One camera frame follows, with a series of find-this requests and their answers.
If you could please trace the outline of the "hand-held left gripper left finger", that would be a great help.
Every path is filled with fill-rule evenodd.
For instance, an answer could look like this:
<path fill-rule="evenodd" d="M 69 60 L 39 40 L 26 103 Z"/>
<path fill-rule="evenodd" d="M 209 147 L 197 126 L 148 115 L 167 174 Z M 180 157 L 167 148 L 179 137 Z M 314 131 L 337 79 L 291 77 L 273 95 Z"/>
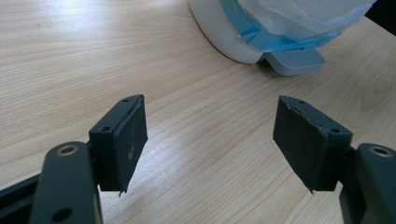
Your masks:
<path fill-rule="evenodd" d="M 90 130 L 92 154 L 100 161 L 101 191 L 126 192 L 148 141 L 144 95 L 118 101 Z"/>

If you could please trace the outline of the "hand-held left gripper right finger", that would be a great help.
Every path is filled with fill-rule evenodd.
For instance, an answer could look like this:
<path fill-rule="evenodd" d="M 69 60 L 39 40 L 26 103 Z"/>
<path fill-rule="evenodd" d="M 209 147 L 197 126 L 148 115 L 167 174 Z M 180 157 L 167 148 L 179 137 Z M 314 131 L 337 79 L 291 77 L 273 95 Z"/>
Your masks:
<path fill-rule="evenodd" d="M 347 154 L 352 132 L 311 104 L 280 95 L 273 139 L 310 191 L 333 191 L 338 160 Z"/>

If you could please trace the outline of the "grey bin foot pedal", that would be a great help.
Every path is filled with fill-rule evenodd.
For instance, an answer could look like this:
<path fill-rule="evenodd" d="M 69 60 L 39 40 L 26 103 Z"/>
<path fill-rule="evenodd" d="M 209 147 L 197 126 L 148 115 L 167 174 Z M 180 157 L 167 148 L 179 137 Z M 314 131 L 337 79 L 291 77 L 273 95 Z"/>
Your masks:
<path fill-rule="evenodd" d="M 325 64 L 324 58 L 315 49 L 266 52 L 263 58 L 283 76 L 314 73 Z"/>

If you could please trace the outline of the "blue plastic bin liner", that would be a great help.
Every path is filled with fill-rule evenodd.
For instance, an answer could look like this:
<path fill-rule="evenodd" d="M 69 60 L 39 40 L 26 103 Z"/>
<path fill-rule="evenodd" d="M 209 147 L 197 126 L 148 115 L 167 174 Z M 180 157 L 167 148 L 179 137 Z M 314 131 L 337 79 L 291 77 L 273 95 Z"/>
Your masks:
<path fill-rule="evenodd" d="M 263 52 L 320 47 L 376 0 L 220 0 L 237 37 Z"/>

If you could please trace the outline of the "white pedal trash bin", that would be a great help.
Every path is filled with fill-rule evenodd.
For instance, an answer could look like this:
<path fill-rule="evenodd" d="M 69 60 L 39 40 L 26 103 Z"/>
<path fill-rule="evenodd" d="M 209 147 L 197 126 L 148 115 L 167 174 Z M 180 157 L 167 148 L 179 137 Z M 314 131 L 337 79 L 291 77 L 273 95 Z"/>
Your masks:
<path fill-rule="evenodd" d="M 263 52 L 238 37 L 220 0 L 189 0 L 193 17 L 210 43 L 226 57 L 246 64 L 258 63 Z"/>

